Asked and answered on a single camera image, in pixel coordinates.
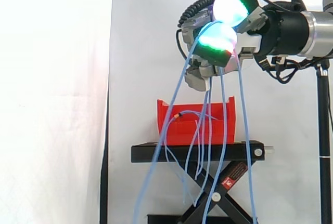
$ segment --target screw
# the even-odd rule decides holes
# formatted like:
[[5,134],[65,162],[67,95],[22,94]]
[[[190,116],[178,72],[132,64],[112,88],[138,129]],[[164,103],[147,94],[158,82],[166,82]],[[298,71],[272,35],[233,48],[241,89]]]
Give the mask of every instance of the screw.
[[217,193],[217,192],[213,193],[212,200],[214,202],[219,202],[221,200],[221,195],[219,193]]
[[256,150],[254,151],[254,154],[255,154],[256,156],[262,156],[262,153],[263,153],[262,149],[256,149]]

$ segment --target black scissor lift table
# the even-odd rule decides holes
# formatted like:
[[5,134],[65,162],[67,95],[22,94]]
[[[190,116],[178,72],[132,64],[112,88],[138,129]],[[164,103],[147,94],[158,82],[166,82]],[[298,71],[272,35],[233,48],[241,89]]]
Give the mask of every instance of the black scissor lift table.
[[[155,151],[156,143],[145,143],[132,146],[132,163],[150,163]],[[265,160],[264,144],[258,141],[250,141],[252,165],[256,161]],[[188,146],[169,146],[169,149],[178,159],[180,166],[185,169],[185,161]],[[208,145],[204,147],[207,161]],[[218,162],[222,152],[221,145],[211,146],[211,161]],[[158,162],[166,162],[164,147],[162,146]],[[246,144],[245,142],[227,144],[224,161],[230,163],[221,171],[217,186],[214,190],[213,199],[209,206],[209,211],[216,205],[219,206],[228,217],[208,217],[207,224],[252,224],[252,217],[228,194],[229,190],[248,170]],[[195,180],[198,163],[198,147],[193,146],[188,163],[188,175]],[[206,171],[203,169],[197,180],[198,186],[202,187]],[[148,215],[147,224],[200,224],[209,192],[212,188],[214,178],[208,176],[207,184],[203,194],[200,196],[196,207],[193,205],[182,216],[170,215]]]

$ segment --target white wall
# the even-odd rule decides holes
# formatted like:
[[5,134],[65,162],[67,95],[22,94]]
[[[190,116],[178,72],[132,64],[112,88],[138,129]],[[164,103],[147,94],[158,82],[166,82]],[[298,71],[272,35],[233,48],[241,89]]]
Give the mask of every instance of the white wall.
[[[129,224],[149,164],[131,164],[130,147],[158,140],[156,100],[169,101],[183,67],[176,49],[179,16],[196,0],[113,0],[111,26],[111,111],[109,223]],[[305,0],[320,9],[321,0]],[[254,63],[244,65],[250,138],[275,147],[275,154],[253,168],[260,223],[319,222],[316,76],[299,72],[288,85],[271,79]],[[236,97],[237,140],[244,140],[238,77],[225,77]],[[213,99],[221,100],[215,80]],[[185,84],[177,103],[202,102],[203,94]],[[191,184],[193,192],[199,189]],[[231,195],[250,212],[247,178]],[[147,214],[182,214],[182,186],[166,164],[157,166],[141,207]]]
[[111,0],[0,8],[0,223],[97,224]]

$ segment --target red plastic bin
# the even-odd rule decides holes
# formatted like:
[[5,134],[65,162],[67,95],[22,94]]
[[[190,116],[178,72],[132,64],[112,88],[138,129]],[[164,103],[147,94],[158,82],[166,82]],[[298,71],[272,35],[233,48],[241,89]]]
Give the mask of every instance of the red plastic bin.
[[[212,103],[212,116],[217,120],[212,120],[212,144],[223,143],[223,105],[222,103]],[[162,100],[157,101],[157,121],[159,133],[161,134],[165,115],[167,114],[169,105]],[[201,112],[202,104],[180,104],[174,105],[170,119],[184,110]],[[184,114],[178,117],[170,124],[166,135],[166,143],[169,146],[188,146],[192,142],[193,135],[196,131],[196,121],[199,117],[194,114]],[[230,97],[227,102],[227,143],[235,142],[236,130],[236,109],[235,98]],[[209,120],[206,117],[204,143],[209,143]]]

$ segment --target blue tube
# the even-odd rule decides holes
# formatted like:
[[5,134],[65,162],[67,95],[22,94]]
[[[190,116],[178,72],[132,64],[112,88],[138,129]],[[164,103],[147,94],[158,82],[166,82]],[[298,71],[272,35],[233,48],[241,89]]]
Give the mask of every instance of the blue tube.
[[163,136],[165,136],[165,133],[166,133],[166,130],[167,130],[167,124],[168,124],[168,121],[170,119],[170,116],[171,116],[171,111],[172,111],[172,108],[173,108],[173,105],[174,105],[174,102],[175,102],[175,99],[177,97],[177,94],[178,94],[178,91],[179,91],[179,88],[182,84],[182,81],[183,81],[183,78],[184,78],[184,75],[185,75],[185,72],[186,72],[186,69],[188,67],[188,64],[189,64],[189,61],[190,61],[190,58],[192,57],[193,55],[193,52],[194,52],[194,49],[195,47],[197,46],[198,44],[198,41],[199,41],[199,37],[209,28],[211,27],[212,25],[216,24],[216,23],[222,23],[221,21],[214,21],[214,22],[211,22],[209,23],[208,25],[206,25],[205,27],[203,27],[202,31],[198,34],[198,36],[196,37],[192,47],[191,47],[191,50],[189,51],[188,53],[188,56],[187,56],[187,59],[185,61],[185,64],[184,64],[184,67],[183,67],[183,70],[182,70],[182,73],[180,75],[180,79],[178,80],[178,83],[177,83],[177,86],[176,86],[176,89],[175,89],[175,92],[172,96],[172,99],[171,99],[171,102],[170,102],[170,105],[168,107],[168,110],[166,112],[166,115],[165,115],[165,118],[164,118],[164,124],[163,124],[163,128],[162,128],[162,135],[159,139],[159,142],[155,148],[155,152],[154,152],[154,155],[152,157],[152,161],[151,161],[151,166],[149,168],[149,171],[144,179],[144,183],[142,185],[142,188],[140,190],[140,193],[139,193],[139,196],[137,198],[137,201],[135,203],[135,207],[134,207],[134,215],[133,215],[133,224],[137,224],[137,221],[138,221],[138,217],[139,217],[139,211],[140,211],[140,206],[142,204],[142,200],[145,196],[145,193],[147,191],[147,188],[148,188],[148,185],[149,185],[149,182],[151,180],[151,177],[152,177],[152,174],[155,170],[155,167],[156,167],[156,162],[158,160],[158,157],[160,155],[160,152],[161,152],[161,146],[162,146],[162,142],[163,142]]
[[207,220],[207,215],[208,215],[208,210],[209,210],[209,205],[212,200],[212,195],[214,193],[214,190],[217,185],[217,180],[219,178],[219,175],[221,173],[223,161],[224,161],[224,156],[225,156],[225,150],[226,150],[226,144],[227,144],[227,105],[226,105],[226,100],[225,100],[225,90],[224,90],[224,81],[223,81],[223,72],[221,67],[219,67],[219,73],[220,73],[220,78],[221,78],[221,89],[222,89],[222,104],[223,104],[223,145],[222,145],[222,152],[221,152],[221,157],[219,161],[219,166],[216,171],[216,175],[213,181],[212,188],[209,192],[208,200],[206,202],[206,206],[204,208],[203,212],[203,218],[202,218],[202,224],[206,224]]
[[[203,117],[203,126],[202,126],[202,133],[204,134],[204,123],[205,123],[205,117]],[[201,147],[203,147],[203,144],[204,144],[204,136],[201,137],[201,140],[200,140],[200,133],[198,135],[198,162],[197,162],[197,171],[196,171],[196,176],[195,176],[195,180],[198,179],[198,172],[199,172],[199,169],[200,169],[200,165],[201,165]]]
[[[212,101],[212,85],[213,85],[213,79],[212,78],[209,79],[209,83],[210,83],[210,90],[209,90],[209,94],[208,94],[208,115],[211,116],[212,115],[212,104],[211,104],[211,101]],[[211,144],[212,144],[212,117],[209,118],[209,142],[208,142],[207,171],[206,171],[206,175],[204,177],[202,187],[200,189],[198,197],[196,198],[194,206],[196,206],[198,204],[199,198],[202,195],[202,193],[204,191],[204,188],[205,188],[205,186],[207,184],[207,181],[208,181],[210,164],[211,164],[211,152],[212,152],[211,151]]]
[[[204,95],[204,101],[203,101],[203,106],[202,106],[202,110],[201,110],[201,114],[200,114],[200,118],[199,118],[199,123],[197,124],[197,128],[196,128],[196,131],[195,131],[194,136],[192,138],[191,145],[188,148],[186,161],[185,161],[184,177],[183,177],[184,183],[187,183],[187,170],[188,170],[188,163],[189,163],[189,158],[190,158],[190,155],[191,155],[191,152],[192,152],[192,148],[193,148],[194,142],[195,142],[195,140],[196,140],[196,138],[199,134],[199,129],[200,129],[200,125],[202,123],[202,120],[205,118],[204,116],[206,114],[207,99],[208,99],[208,91],[206,91],[206,93]],[[185,188],[183,190],[183,203],[185,204]]]
[[[201,113],[200,113],[200,112],[197,112],[197,111],[186,110],[186,111],[182,111],[182,112],[180,112],[180,114],[182,114],[182,115],[184,115],[184,114],[194,114],[194,115],[197,115],[198,118],[199,118]],[[214,118],[214,117],[212,117],[212,116],[209,116],[209,115],[207,115],[207,114],[206,114],[206,116],[209,117],[209,121],[210,121],[210,123],[211,123],[212,119],[217,120],[216,118]],[[172,123],[173,121],[175,121],[175,120],[176,120],[176,118],[173,117],[173,118],[169,121],[169,123],[168,123],[168,125],[167,125],[167,127],[166,127],[167,130],[169,129],[171,123]],[[181,165],[179,164],[178,159],[176,158],[176,156],[173,154],[173,152],[172,152],[172,151],[170,150],[170,148],[168,147],[168,143],[167,143],[166,140],[167,140],[167,136],[165,136],[164,139],[163,139],[163,142],[164,142],[164,153],[165,153],[166,161],[167,161],[168,163],[170,162],[169,155],[168,155],[168,154],[170,154],[170,155],[172,156],[173,160],[174,160],[174,161],[176,162],[176,164],[178,165],[178,167],[179,167],[180,169],[182,169]],[[193,205],[195,205],[194,198],[193,198],[191,192],[189,191],[187,184],[185,184],[185,181],[183,180],[183,177],[182,177],[181,175],[179,175],[179,173],[177,173],[176,171],[174,171],[174,172],[175,172],[176,176],[178,177],[178,179],[183,183],[183,187],[185,188],[185,193],[187,193],[187,194],[190,196]]]
[[245,96],[244,96],[244,88],[243,88],[243,78],[242,78],[241,67],[240,67],[240,64],[239,64],[237,51],[234,51],[234,54],[235,54],[236,60],[237,60],[241,105],[242,105],[243,115],[244,115],[246,157],[247,157],[247,163],[248,163],[249,190],[250,190],[252,217],[253,217],[253,224],[257,224],[257,215],[256,215],[256,212],[255,212],[254,193],[253,193],[253,185],[252,185],[252,166],[251,166],[251,148],[250,148],[250,138],[249,138],[249,126],[248,126],[248,117],[247,117],[247,114],[246,114]]

